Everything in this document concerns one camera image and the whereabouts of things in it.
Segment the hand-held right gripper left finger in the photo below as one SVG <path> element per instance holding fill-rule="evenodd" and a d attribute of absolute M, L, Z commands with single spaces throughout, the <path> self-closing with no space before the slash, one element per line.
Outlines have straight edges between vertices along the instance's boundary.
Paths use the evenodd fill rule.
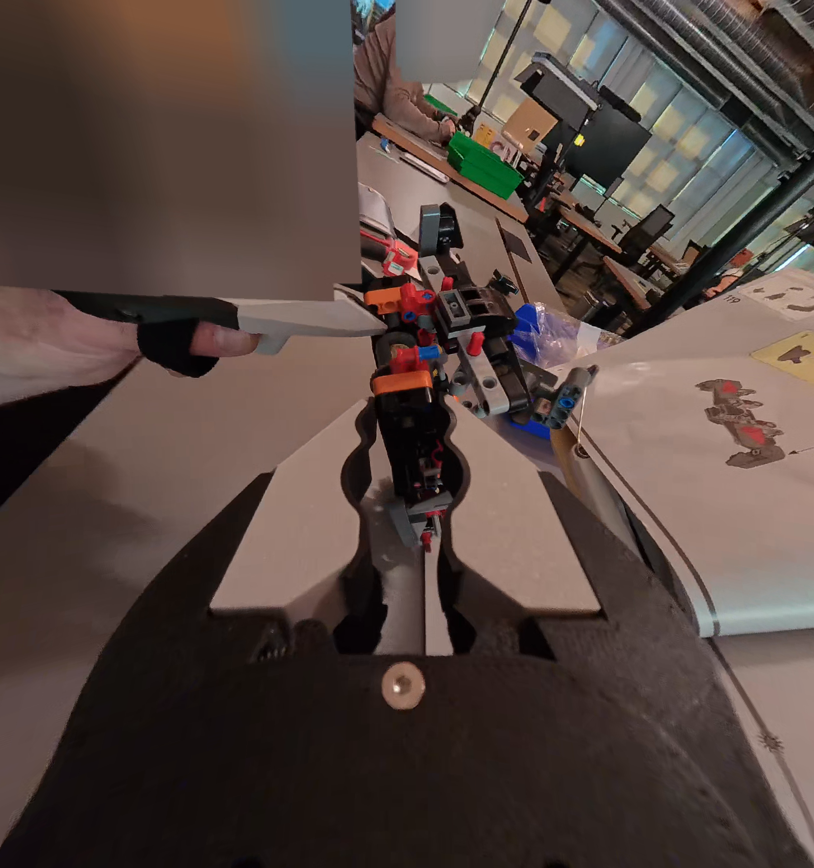
<path fill-rule="evenodd" d="M 341 576 L 358 553 L 359 497 L 343 471 L 365 443 L 360 400 L 278 465 L 210 604 L 212 614 L 269 613 L 334 630 L 348 613 Z"/>

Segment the person's left hand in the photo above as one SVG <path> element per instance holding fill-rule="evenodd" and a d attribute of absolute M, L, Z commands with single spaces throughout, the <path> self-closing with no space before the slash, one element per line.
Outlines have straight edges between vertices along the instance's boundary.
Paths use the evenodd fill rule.
<path fill-rule="evenodd" d="M 104 383 L 140 357 L 135 325 L 90 316 L 54 292 L 0 288 L 0 406 Z"/>

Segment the black floor lamp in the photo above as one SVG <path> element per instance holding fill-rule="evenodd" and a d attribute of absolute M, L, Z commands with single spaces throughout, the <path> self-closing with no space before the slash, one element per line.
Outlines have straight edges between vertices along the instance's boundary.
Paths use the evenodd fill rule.
<path fill-rule="evenodd" d="M 521 49 L 518 40 L 530 29 L 532 17 L 540 2 L 507 1 L 502 3 L 488 40 L 481 53 L 476 72 L 470 81 L 465 96 L 481 106 L 483 113 L 502 120 L 515 106 L 508 96 L 508 81 L 512 64 Z"/>

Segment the green plastic bin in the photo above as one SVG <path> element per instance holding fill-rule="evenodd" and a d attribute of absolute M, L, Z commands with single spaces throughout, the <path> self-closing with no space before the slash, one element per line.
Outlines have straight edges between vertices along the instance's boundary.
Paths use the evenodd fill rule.
<path fill-rule="evenodd" d="M 503 200 L 523 182 L 523 175 L 510 164 L 459 131 L 448 143 L 447 162 L 461 177 Z"/>

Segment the blue plastic bin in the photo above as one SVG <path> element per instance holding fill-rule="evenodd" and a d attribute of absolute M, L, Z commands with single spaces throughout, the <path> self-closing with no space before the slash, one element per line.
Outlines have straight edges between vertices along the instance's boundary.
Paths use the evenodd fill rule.
<path fill-rule="evenodd" d="M 574 409 L 582 402 L 593 373 L 592 369 L 575 364 L 550 371 L 534 364 L 532 338 L 535 326 L 535 305 L 522 305 L 516 311 L 516 329 L 510 336 L 510 343 L 528 389 L 529 403 L 526 410 L 510 412 L 510 423 L 548 440 L 552 430 L 566 426 Z"/>

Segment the black monitor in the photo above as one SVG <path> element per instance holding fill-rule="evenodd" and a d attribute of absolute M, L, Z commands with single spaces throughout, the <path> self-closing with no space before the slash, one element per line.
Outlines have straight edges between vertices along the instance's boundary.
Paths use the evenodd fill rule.
<path fill-rule="evenodd" d="M 622 112 L 614 104 L 601 103 L 582 128 L 582 144 L 567 152 L 567 175 L 589 179 L 605 191 L 615 187 L 652 136 L 641 125 L 640 115 L 627 104 L 624 108 Z"/>

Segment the red green small box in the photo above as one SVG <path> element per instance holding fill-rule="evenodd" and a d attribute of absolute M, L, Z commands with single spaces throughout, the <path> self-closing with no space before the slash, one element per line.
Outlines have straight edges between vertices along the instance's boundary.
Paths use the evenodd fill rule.
<path fill-rule="evenodd" d="M 386 240 L 383 248 L 382 270 L 385 277 L 401 277 L 416 270 L 417 250 L 397 238 Z"/>

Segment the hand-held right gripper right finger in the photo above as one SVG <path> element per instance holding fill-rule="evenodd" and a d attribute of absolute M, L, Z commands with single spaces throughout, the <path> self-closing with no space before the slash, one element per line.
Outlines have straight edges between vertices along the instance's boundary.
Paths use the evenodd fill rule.
<path fill-rule="evenodd" d="M 494 626 L 519 635 L 526 623 L 601 624 L 601 603 L 554 504 L 558 479 L 456 399 L 444 408 L 455 492 L 439 543 L 439 644 L 473 646 Z"/>

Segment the clear plastic bag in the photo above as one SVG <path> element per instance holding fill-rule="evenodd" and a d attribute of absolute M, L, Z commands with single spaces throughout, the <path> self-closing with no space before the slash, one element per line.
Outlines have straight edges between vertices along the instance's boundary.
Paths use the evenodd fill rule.
<path fill-rule="evenodd" d="M 575 364 L 579 359 L 615 346 L 623 339 L 565 312 L 535 305 L 534 364 L 545 370 Z"/>

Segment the black table mat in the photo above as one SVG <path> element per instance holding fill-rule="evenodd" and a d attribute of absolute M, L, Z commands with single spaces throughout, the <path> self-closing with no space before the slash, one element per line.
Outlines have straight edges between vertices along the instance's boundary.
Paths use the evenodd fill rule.
<path fill-rule="evenodd" d="M 496 218 L 496 225 L 512 269 L 516 270 L 519 263 L 532 265 L 535 257 L 531 255 L 529 246 L 521 236 L 510 232 L 499 218 Z"/>

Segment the wooden office desk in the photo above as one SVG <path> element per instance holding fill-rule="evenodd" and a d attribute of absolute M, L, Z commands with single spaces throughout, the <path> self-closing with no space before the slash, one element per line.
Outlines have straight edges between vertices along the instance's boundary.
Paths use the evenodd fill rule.
<path fill-rule="evenodd" d="M 556 287 L 565 274 L 575 266 L 578 258 L 580 258 L 588 245 L 593 245 L 605 251 L 605 255 L 620 255 L 622 253 L 620 246 L 616 242 L 610 240 L 593 222 L 583 215 L 563 204 L 559 207 L 558 211 L 562 221 L 572 227 L 578 234 L 578 240 L 563 262 L 557 266 L 551 277 Z"/>

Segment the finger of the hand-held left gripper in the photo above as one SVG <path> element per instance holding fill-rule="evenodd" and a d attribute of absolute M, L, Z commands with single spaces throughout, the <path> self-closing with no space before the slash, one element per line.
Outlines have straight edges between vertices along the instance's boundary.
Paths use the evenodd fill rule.
<path fill-rule="evenodd" d="M 343 284 L 334 284 L 333 304 L 339 320 L 358 320 L 359 316 L 365 319 L 380 320 L 373 307 L 367 305 L 364 296 L 355 288 Z"/>
<path fill-rule="evenodd" d="M 276 355 L 293 337 L 369 338 L 387 325 L 355 298 L 234 299 L 239 330 L 260 337 L 256 353 Z"/>

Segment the multicoloured lego car model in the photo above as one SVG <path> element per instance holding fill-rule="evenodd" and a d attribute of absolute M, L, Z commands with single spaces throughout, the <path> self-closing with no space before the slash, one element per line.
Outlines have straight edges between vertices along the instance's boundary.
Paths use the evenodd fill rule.
<path fill-rule="evenodd" d="M 363 293 L 387 331 L 372 341 L 371 390 L 391 465 L 391 521 L 409 548 L 432 551 L 455 489 L 446 466 L 445 396 L 472 392 L 464 406 L 478 417 L 526 410 L 528 389 L 510 336 L 519 287 L 496 270 L 474 283 L 456 256 L 464 247 L 448 203 L 420 208 L 417 267 L 372 280 Z"/>

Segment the grey wallet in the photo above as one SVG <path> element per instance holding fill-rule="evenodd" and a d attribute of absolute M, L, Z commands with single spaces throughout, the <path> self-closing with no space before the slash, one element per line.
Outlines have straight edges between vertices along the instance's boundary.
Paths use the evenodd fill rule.
<path fill-rule="evenodd" d="M 362 182 L 358 183 L 358 215 L 363 228 L 387 238 L 396 236 L 397 231 L 387 201 L 378 190 Z"/>

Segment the lego instruction booklet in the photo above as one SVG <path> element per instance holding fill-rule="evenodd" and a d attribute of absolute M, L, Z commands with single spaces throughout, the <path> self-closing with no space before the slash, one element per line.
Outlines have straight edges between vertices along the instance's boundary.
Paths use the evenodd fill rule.
<path fill-rule="evenodd" d="M 814 861 L 814 274 L 575 361 L 581 446 L 659 548 Z"/>

